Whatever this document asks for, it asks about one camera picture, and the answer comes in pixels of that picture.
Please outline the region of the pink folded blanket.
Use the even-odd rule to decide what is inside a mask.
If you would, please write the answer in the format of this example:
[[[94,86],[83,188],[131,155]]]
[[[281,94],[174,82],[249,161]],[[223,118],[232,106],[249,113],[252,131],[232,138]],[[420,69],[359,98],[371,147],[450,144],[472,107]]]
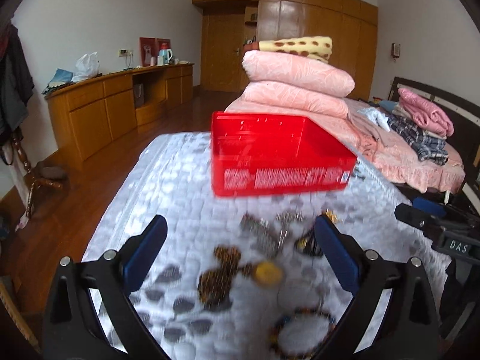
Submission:
[[[400,105],[420,128],[443,138],[453,135],[453,122],[443,109],[408,88],[399,88],[397,92]]]

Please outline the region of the wooden sideboard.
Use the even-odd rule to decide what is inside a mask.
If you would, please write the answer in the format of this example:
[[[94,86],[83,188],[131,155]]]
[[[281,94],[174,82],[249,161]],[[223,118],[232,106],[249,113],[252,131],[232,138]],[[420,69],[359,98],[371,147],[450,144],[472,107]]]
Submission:
[[[193,98],[193,63],[140,67],[68,85],[45,96],[64,163],[88,158]]]

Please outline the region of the white floral quilted cover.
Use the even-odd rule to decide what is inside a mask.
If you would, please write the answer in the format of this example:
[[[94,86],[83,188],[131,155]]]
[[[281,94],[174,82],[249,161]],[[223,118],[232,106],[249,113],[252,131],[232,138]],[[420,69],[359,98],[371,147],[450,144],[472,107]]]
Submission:
[[[295,241],[317,215],[332,211],[337,228],[365,250],[386,260],[424,263],[435,298],[442,294],[450,258],[433,251],[416,228],[396,220],[404,195],[363,158],[346,189],[319,193],[219,198],[212,192],[208,133],[158,136],[141,152],[97,225],[84,260],[118,250],[141,233],[155,215],[168,223],[168,236],[142,287],[130,299],[145,326],[173,359],[273,359],[269,330],[298,307],[315,308],[339,320],[351,295],[325,258],[305,256]],[[296,221],[275,258],[283,271],[271,288],[236,275],[227,300],[214,308],[199,300],[200,275],[218,266],[213,251],[235,246],[241,262],[265,260],[265,241],[241,227],[245,214],[271,225],[289,212]]]

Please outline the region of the red tin box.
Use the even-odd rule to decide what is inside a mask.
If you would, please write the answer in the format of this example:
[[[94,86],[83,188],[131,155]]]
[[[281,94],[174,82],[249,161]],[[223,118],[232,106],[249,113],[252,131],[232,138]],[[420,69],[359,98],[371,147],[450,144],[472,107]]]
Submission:
[[[217,111],[211,117],[211,188],[217,197],[345,189],[356,161],[305,116]]]

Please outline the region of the dark wooden headboard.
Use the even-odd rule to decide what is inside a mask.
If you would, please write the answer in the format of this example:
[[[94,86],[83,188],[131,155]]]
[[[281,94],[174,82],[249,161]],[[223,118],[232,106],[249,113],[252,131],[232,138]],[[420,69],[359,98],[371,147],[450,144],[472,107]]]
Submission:
[[[479,107],[443,89],[395,77],[388,98],[419,128],[447,140],[468,180],[479,179]]]

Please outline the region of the gold pendant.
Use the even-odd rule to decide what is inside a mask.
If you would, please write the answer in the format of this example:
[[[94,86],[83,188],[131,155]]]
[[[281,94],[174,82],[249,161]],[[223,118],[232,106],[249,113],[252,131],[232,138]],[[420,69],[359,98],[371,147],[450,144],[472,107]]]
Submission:
[[[322,212],[333,224],[338,222],[337,215],[332,210],[325,210]]]

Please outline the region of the white kettle with pink lid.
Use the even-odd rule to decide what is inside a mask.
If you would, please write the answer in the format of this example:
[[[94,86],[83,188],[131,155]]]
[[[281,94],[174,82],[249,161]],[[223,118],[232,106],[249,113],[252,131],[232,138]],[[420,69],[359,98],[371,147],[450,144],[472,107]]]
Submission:
[[[157,56],[158,66],[168,66],[173,61],[173,51],[167,42],[163,42],[159,46],[159,53]]]

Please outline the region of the silver metal watch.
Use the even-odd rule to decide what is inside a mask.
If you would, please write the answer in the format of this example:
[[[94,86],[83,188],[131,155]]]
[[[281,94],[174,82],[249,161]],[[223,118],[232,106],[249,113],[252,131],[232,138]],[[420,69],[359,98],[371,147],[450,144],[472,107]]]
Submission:
[[[278,256],[289,236],[286,228],[277,230],[272,223],[250,213],[245,213],[241,218],[240,228],[255,238],[254,249],[268,259]]]

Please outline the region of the blue cloth on sideboard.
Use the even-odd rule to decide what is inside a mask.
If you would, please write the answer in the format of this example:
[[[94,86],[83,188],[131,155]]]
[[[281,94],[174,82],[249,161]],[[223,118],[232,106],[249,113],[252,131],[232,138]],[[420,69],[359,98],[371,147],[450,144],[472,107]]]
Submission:
[[[73,75],[73,72],[58,68],[54,76],[46,84],[46,88],[43,89],[42,94],[47,95],[60,88],[69,86],[72,83]]]

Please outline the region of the yellow spotted blanket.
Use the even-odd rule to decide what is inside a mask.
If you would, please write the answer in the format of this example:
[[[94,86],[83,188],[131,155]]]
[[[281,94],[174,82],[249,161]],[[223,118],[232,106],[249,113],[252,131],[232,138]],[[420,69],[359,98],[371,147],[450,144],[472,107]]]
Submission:
[[[297,55],[329,63],[333,53],[331,37],[296,37],[272,41],[259,41],[258,50]]]

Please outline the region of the white cloth on bed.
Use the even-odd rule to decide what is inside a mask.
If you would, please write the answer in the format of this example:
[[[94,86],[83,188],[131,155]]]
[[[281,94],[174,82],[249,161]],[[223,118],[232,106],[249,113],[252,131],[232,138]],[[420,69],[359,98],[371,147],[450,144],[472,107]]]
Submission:
[[[366,117],[372,124],[382,128],[384,131],[389,132],[391,130],[388,123],[389,118],[384,113],[380,112],[375,107],[366,107],[358,111],[359,114]]]

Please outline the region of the wall phone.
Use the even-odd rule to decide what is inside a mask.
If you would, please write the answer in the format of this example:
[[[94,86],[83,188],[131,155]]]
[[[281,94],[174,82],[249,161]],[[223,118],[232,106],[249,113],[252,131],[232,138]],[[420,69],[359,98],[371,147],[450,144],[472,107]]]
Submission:
[[[401,55],[401,45],[399,43],[391,44],[391,57],[393,59],[398,59]]]

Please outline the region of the white plastic bag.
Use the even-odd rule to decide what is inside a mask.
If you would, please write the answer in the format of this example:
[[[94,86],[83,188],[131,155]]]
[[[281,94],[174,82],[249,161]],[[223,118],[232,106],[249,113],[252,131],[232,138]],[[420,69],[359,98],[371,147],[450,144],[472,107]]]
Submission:
[[[76,61],[75,71],[72,76],[72,82],[78,83],[83,80],[89,80],[99,74],[98,52],[87,53]]]

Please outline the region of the wooden wardrobe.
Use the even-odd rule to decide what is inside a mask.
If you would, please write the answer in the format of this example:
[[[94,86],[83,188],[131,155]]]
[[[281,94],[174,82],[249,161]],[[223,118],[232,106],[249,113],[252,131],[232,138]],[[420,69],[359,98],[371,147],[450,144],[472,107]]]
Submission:
[[[202,9],[200,85],[239,92],[248,41],[323,35],[332,38],[331,65],[355,80],[354,99],[368,99],[377,51],[377,7],[362,0],[192,0]]]

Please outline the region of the red photo frames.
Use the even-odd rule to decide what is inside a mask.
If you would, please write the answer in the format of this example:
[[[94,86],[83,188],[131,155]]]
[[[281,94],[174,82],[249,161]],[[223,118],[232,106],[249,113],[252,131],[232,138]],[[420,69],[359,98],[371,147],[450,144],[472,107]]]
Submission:
[[[171,47],[171,40],[168,38],[140,37],[139,38],[139,55],[140,62],[143,67],[151,66],[151,58],[158,57],[160,47],[166,44]]]

